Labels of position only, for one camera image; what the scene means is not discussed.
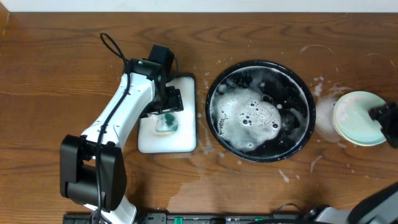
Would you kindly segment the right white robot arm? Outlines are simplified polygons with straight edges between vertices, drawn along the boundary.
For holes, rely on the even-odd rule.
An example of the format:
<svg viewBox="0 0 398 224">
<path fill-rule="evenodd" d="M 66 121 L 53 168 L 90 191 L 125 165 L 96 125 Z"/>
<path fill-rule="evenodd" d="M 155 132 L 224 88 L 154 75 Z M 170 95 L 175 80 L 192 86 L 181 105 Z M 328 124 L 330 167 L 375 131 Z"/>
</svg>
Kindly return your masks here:
<svg viewBox="0 0 398 224">
<path fill-rule="evenodd" d="M 381 133 L 390 147 L 397 149 L 397 103 L 372 108 L 368 115 L 381 125 Z M 336 224 L 397 223 L 397 183 L 365 198 L 351 211 L 325 205 L 311 210 L 306 219 L 314 223 Z"/>
</svg>

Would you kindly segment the green foamy sponge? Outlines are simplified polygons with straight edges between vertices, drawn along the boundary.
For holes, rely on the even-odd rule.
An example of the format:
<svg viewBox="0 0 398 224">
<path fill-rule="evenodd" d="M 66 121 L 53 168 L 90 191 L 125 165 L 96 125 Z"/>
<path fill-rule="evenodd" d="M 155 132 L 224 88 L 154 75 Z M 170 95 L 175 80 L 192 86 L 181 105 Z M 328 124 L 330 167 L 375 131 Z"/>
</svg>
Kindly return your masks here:
<svg viewBox="0 0 398 224">
<path fill-rule="evenodd" d="M 178 129 L 178 121 L 174 113 L 161 114 L 157 118 L 155 126 L 156 133 L 170 134 Z"/>
</svg>

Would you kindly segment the yellow plate with red stain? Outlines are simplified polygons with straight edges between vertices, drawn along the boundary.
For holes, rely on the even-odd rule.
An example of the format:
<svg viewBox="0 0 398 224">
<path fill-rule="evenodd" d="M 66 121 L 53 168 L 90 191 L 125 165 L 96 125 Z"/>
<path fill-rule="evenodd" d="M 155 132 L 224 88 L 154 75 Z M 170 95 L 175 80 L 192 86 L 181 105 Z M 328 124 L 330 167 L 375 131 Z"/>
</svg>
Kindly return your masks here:
<svg viewBox="0 0 398 224">
<path fill-rule="evenodd" d="M 375 146 L 386 142 L 381 125 L 368 114 L 370 107 L 362 103 L 337 102 L 333 125 L 337 133 L 359 146 Z"/>
</svg>

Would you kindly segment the pale green plate red stain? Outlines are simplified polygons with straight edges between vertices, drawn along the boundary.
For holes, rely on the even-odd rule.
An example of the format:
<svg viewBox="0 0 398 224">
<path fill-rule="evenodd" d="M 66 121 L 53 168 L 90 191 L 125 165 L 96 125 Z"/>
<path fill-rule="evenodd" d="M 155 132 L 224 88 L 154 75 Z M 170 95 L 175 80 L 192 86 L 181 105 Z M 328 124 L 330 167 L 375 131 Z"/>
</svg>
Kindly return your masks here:
<svg viewBox="0 0 398 224">
<path fill-rule="evenodd" d="M 369 110 L 385 105 L 379 96 L 367 91 L 353 91 L 341 96 L 333 108 L 336 132 L 353 144 L 375 146 L 386 141 L 378 121 L 371 119 Z"/>
</svg>

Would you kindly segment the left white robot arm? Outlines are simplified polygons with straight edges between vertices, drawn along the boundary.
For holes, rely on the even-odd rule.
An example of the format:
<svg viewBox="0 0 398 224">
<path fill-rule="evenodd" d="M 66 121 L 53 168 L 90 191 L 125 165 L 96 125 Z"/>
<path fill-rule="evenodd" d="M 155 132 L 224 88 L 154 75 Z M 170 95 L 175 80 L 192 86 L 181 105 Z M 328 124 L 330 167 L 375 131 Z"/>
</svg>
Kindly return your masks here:
<svg viewBox="0 0 398 224">
<path fill-rule="evenodd" d="M 136 121 L 181 111 L 181 93 L 171 81 L 174 58 L 132 58 L 114 96 L 80 136 L 60 144 L 60 194 L 93 211 L 90 223 L 133 223 L 136 207 L 125 196 L 123 149 Z"/>
</svg>

